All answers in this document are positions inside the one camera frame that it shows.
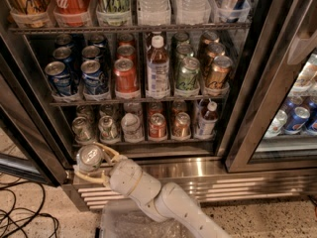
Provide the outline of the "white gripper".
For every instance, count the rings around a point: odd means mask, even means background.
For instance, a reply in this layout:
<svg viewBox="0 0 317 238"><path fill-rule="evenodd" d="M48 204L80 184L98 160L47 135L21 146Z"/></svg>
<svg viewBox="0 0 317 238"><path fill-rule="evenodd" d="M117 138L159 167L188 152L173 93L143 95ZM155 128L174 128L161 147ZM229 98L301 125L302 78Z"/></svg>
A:
<svg viewBox="0 0 317 238"><path fill-rule="evenodd" d="M108 186L110 184L110 188L113 191L128 196L139 182L143 172L142 168L133 160L127 159L126 156L121 155L108 146L97 142L94 142L94 145L103 151L103 157L108 165L115 164L110 172L110 177L103 171L82 167L80 165L75 165L73 167L75 175L80 179L102 184L103 186Z"/></svg>

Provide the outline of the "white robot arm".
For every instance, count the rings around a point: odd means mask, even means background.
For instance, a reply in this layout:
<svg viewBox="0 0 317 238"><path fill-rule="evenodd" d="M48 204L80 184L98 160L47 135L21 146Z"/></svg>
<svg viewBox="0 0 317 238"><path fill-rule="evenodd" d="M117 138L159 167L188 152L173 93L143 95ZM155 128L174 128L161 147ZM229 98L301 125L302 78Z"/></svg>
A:
<svg viewBox="0 0 317 238"><path fill-rule="evenodd" d="M136 162L110 147L96 142L82 146L76 155L74 172L81 179L103 184L131 198L156 222L174 219L195 238L231 238L178 184L161 184Z"/></svg>

